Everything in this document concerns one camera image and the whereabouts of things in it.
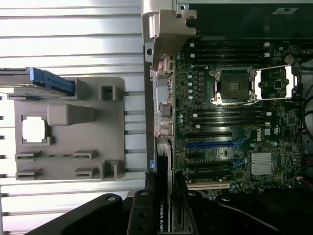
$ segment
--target sticker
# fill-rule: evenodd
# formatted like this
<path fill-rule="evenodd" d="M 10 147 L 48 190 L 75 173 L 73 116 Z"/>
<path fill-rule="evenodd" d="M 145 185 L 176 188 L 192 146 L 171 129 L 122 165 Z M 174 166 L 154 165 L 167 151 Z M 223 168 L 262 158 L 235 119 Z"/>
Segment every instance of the sticker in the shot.
<path fill-rule="evenodd" d="M 270 129 L 264 129 L 264 135 L 270 136 Z"/>
<path fill-rule="evenodd" d="M 276 11 L 273 12 L 273 15 L 286 15 L 286 14 L 292 14 L 294 13 L 296 10 L 298 10 L 298 7 L 282 7 L 282 8 L 278 8 Z"/>

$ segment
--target metal bracket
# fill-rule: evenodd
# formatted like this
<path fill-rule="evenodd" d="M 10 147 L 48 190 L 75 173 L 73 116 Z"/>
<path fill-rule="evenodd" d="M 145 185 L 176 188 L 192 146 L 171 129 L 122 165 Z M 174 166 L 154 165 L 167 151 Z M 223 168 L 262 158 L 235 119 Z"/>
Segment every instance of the metal bracket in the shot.
<path fill-rule="evenodd" d="M 176 11 L 160 10 L 160 31 L 154 42 L 153 70 L 158 69 L 158 61 L 163 54 L 177 54 L 186 40 L 196 35 L 196 29 L 186 25 L 187 20 L 192 18 L 197 18 L 195 10 L 182 12 L 181 18 L 176 17 Z"/>

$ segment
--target motherboard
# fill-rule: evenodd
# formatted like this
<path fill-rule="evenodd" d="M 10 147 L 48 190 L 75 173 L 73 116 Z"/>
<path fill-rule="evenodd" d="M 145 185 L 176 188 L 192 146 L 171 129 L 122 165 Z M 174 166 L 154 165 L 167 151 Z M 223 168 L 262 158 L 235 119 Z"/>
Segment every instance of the motherboard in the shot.
<path fill-rule="evenodd" d="M 295 188 L 301 66 L 295 42 L 187 41 L 170 81 L 173 170 L 209 200 Z"/>

